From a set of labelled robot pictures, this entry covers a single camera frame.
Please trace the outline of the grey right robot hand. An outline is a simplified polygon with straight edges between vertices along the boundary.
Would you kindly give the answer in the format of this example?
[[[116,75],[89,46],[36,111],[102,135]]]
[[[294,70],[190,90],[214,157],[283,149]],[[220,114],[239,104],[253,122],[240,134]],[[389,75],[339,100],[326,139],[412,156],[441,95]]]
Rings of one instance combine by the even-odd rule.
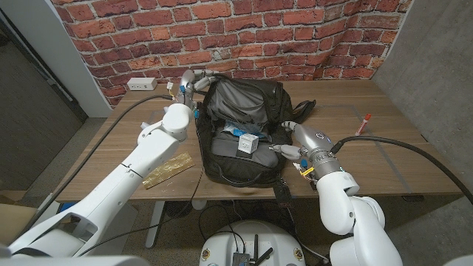
[[[322,131],[294,121],[285,121],[282,126],[293,131],[294,137],[302,146],[273,144],[270,145],[270,150],[289,160],[306,157],[312,164],[312,172],[317,180],[327,174],[343,171],[338,159],[330,152],[333,147],[330,138]]]

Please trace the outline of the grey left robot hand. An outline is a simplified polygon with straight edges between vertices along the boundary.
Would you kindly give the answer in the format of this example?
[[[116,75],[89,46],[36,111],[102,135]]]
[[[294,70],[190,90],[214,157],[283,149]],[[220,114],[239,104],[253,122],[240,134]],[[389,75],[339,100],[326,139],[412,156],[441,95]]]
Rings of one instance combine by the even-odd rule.
[[[181,78],[177,95],[174,97],[175,100],[194,110],[196,106],[193,101],[194,93],[215,82],[218,73],[218,71],[205,69],[186,70]]]

